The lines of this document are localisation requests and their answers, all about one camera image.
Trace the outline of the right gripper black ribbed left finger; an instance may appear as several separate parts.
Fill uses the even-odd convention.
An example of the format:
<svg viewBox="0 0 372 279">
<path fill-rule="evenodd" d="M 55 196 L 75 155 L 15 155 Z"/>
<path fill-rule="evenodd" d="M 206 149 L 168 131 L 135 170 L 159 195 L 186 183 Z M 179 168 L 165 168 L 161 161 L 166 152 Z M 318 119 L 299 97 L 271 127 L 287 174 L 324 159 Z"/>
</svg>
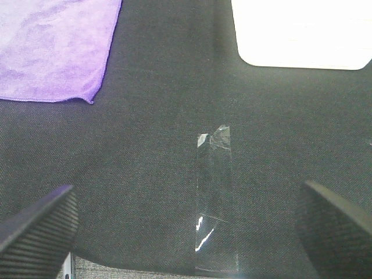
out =
<svg viewBox="0 0 372 279">
<path fill-rule="evenodd" d="M 60 186 L 1 223 L 1 278 L 56 278 L 78 226 L 72 185 Z"/>
</svg>

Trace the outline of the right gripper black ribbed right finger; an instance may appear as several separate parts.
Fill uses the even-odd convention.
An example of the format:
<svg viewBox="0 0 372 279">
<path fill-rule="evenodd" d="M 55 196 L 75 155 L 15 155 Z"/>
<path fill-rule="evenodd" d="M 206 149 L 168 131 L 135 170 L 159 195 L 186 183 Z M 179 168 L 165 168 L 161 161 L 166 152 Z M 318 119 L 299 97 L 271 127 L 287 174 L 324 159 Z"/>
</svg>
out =
<svg viewBox="0 0 372 279">
<path fill-rule="evenodd" d="M 304 182 L 296 232 L 320 278 L 371 278 L 371 214 L 349 200 Z"/>
</svg>

